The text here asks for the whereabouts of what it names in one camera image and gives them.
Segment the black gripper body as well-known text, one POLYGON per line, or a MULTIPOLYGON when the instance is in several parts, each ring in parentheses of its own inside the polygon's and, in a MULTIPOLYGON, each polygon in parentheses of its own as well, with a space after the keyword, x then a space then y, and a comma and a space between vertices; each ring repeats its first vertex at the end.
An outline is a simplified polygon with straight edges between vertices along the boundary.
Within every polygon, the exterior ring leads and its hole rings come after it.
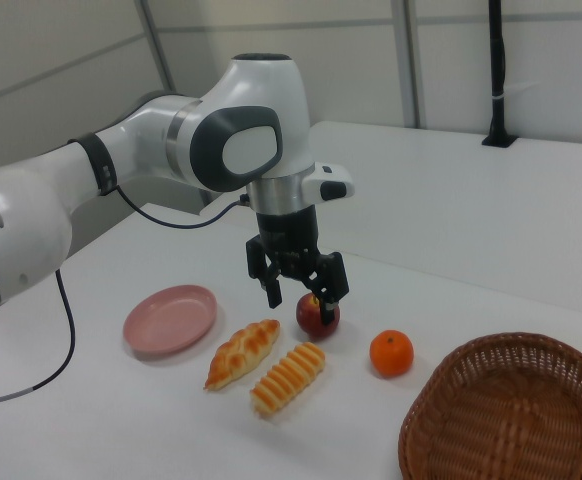
POLYGON ((267 258, 277 264, 282 276, 304 281, 320 254, 316 208, 285 215, 257 213, 256 218, 267 258))

